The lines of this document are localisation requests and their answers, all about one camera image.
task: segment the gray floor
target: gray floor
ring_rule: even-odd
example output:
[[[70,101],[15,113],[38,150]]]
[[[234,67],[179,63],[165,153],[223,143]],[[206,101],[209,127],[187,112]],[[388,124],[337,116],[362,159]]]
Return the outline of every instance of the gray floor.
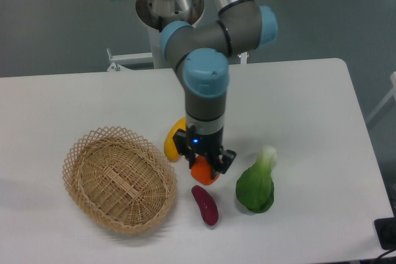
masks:
[[[150,51],[135,0],[0,0],[0,77],[105,71],[113,54]],[[256,0],[278,17],[277,42],[251,62],[339,57],[363,116],[396,71],[396,0]],[[216,10],[205,0],[202,23]],[[396,108],[370,131],[384,179],[396,183]]]

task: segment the white bracket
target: white bracket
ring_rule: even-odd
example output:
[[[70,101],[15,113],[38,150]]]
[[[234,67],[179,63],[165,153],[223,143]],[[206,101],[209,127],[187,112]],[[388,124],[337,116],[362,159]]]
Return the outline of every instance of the white bracket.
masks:
[[[140,54],[128,54],[128,55],[117,55],[113,56],[109,48],[107,48],[107,55],[109,58],[110,66],[107,71],[121,71],[121,70],[131,70],[124,66],[119,65],[133,65],[141,63],[151,63],[153,62],[152,53],[140,53]]]
[[[390,75],[390,80],[392,81],[393,87],[366,118],[366,126],[368,129],[372,129],[396,103],[396,72]]]

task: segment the woven basket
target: woven basket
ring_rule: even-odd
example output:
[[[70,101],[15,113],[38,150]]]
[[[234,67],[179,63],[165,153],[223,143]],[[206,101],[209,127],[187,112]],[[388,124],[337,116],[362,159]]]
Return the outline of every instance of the woven basket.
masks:
[[[163,153],[121,127],[93,130],[74,144],[63,179],[91,219],[130,234],[159,224],[176,195],[176,175]]]

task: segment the bok choy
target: bok choy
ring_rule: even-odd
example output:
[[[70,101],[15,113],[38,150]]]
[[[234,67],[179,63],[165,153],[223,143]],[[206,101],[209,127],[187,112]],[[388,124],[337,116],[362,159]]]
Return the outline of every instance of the bok choy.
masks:
[[[276,149],[264,146],[256,162],[236,182],[236,198],[254,213],[263,213],[273,204],[271,168],[276,160]]]

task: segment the table surface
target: table surface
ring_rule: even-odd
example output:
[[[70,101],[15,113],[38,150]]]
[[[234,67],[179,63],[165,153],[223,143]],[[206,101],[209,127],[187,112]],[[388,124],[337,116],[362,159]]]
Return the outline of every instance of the table surface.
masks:
[[[224,146],[238,156],[207,190],[208,228],[187,162],[178,196],[141,236],[96,225],[64,189],[62,165],[90,130],[122,126],[159,148],[184,115],[172,70],[0,79],[0,255],[4,263],[319,263],[373,258],[373,221],[392,216],[345,63],[339,59],[230,66]],[[273,145],[275,203],[253,215],[235,183]]]

